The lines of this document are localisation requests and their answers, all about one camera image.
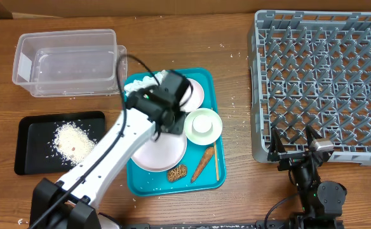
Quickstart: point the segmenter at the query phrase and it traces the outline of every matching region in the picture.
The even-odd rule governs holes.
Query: plastic container
[[[179,69],[177,72],[183,74],[189,79],[196,80],[205,92],[204,101],[201,108],[213,109],[218,113],[217,99],[215,97],[215,89],[213,86],[213,79],[206,69],[192,68],[192,69]],[[130,76],[125,84],[132,83],[134,80],[142,80],[144,76],[149,73],[138,73]],[[187,166],[186,177],[179,179],[176,182],[170,183],[167,180],[167,171],[164,172],[149,172],[141,169],[131,159],[126,165],[128,174],[128,187],[133,194],[141,197],[163,195],[170,193],[182,193],[187,191],[207,190],[212,188],[219,188],[226,178],[226,163],[224,157],[224,145],[222,144],[222,136],[216,140],[217,154],[218,154],[218,169],[219,181],[215,173],[215,157],[213,156],[209,163],[206,165],[197,180],[190,183],[191,177],[196,170],[201,157],[208,146],[199,146],[187,140],[187,149],[184,157],[179,162],[179,165]]]
[[[124,53],[110,29],[23,34],[12,81],[34,97],[117,94],[115,62]],[[126,75],[125,59],[119,69],[122,82]]]
[[[271,128],[295,153],[311,125],[333,142],[330,162],[371,165],[371,13],[261,10],[248,44],[256,161]]]

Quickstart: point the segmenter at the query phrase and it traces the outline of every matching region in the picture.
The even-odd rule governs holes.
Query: teal tray
[[[213,110],[218,113],[215,89],[210,72],[203,68],[179,69],[176,71],[183,74],[187,78],[196,80],[203,87],[205,98],[201,108],[213,108]],[[131,75],[125,81],[125,84],[132,83],[134,80],[142,80],[144,76],[148,75],[149,73],[138,73]],[[226,178],[226,165],[222,136],[217,140],[219,181],[217,181],[217,176],[215,173],[215,158],[213,156],[197,180],[191,184],[191,177],[194,174],[194,171],[196,170],[203,153],[210,146],[198,146],[192,143],[190,140],[187,140],[187,149],[185,151],[185,155],[179,163],[187,166],[187,176],[174,183],[168,182],[167,171],[148,172],[138,167],[133,160],[129,160],[126,168],[128,171],[128,187],[130,191],[133,194],[141,197],[150,197],[170,193],[182,193],[187,191],[219,188],[224,183]]]

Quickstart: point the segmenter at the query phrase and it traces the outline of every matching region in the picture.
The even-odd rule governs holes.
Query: toy carrot
[[[214,148],[209,147],[205,150],[203,157],[199,161],[199,164],[197,166],[196,171],[192,175],[191,182],[193,183],[195,180],[197,180],[198,176],[201,174],[201,172],[204,170],[205,166],[208,164],[208,162],[211,160],[211,157],[214,153]]]

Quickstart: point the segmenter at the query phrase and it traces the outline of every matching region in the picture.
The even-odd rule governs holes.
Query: wooden stick
[[[217,141],[213,142],[213,151],[214,151],[214,155],[215,155],[215,171],[217,173],[217,181],[219,181]]]

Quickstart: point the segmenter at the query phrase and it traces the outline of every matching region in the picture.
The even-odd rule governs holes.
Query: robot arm
[[[98,209],[99,203],[108,189],[109,185],[126,165],[129,158],[147,142],[156,131],[156,123],[148,120],[148,116],[135,108],[127,110],[128,119],[123,137],[113,147],[100,164],[86,178],[85,182],[79,185],[72,195],[81,199],[84,196],[89,198],[89,205]],[[68,190],[71,186],[96,162],[106,149],[111,145],[119,131],[121,131],[123,115],[121,114],[102,138],[94,147],[93,151],[68,173],[64,174],[58,182],[63,182],[62,189]]]
[[[34,222],[34,226],[30,228],[119,228],[111,219],[98,217],[99,203],[143,143],[155,133],[182,133],[186,114],[180,111],[179,101],[188,87],[192,93],[190,82],[183,75],[170,71],[160,86],[132,92],[125,102],[125,126],[123,111],[83,162],[55,184],[44,178],[35,187],[30,210],[30,222]],[[123,133],[117,141],[122,128]]]
[[[271,130],[271,145],[268,160],[279,161],[278,170],[289,171],[290,182],[297,187],[303,212],[291,214],[285,222],[286,229],[341,229],[342,223],[336,217],[342,214],[342,205],[346,198],[346,188],[333,181],[321,182],[317,167],[327,162],[334,152],[334,144],[324,139],[311,126],[306,126],[307,150],[287,152],[275,128]],[[270,228],[268,217],[275,209],[272,208],[265,217],[263,227]]]

